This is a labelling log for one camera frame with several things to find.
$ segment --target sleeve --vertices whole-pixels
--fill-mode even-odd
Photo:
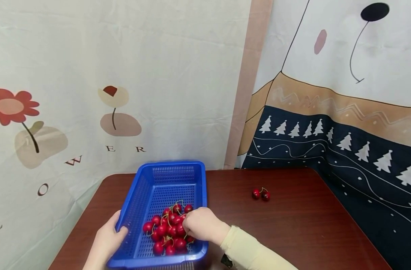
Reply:
[[[220,247],[238,270],[297,270],[239,227],[231,227]]]

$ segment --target table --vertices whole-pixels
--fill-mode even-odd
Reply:
[[[208,206],[299,270],[387,270],[382,256],[319,175],[309,168],[208,171]],[[121,208],[134,174],[103,180],[50,270],[82,269],[96,231]],[[265,187],[269,202],[251,198]],[[203,261],[161,269],[223,270],[223,252],[210,244]]]

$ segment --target blue plastic basket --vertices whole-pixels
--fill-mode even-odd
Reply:
[[[122,207],[115,229],[122,226],[129,233],[109,260],[109,268],[153,267],[196,261],[205,256],[208,242],[195,241],[188,254],[155,256],[153,242],[143,233],[143,224],[161,215],[176,201],[194,209],[207,206],[206,169],[200,161],[147,163],[141,166]]]

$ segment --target flower stem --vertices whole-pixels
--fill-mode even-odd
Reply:
[[[112,126],[114,127],[114,130],[117,130],[116,125],[114,123],[114,114],[116,112],[116,108],[114,108],[114,111],[112,111]]]
[[[34,144],[34,148],[36,150],[36,153],[39,153],[39,146],[38,146],[38,142],[35,140],[35,137],[30,132],[30,130],[27,128],[27,126],[24,124],[24,122],[21,122],[21,124],[24,126],[25,130],[27,130],[27,132],[29,133],[31,139],[33,140],[33,144]]]

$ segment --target child's hand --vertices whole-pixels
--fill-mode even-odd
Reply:
[[[115,225],[119,219],[118,210],[96,233],[93,245],[84,266],[85,269],[104,269],[105,264],[120,247],[123,239],[128,233],[126,227],[116,232]]]
[[[231,227],[220,221],[209,208],[200,207],[186,215],[183,228],[196,239],[211,241],[220,246]]]

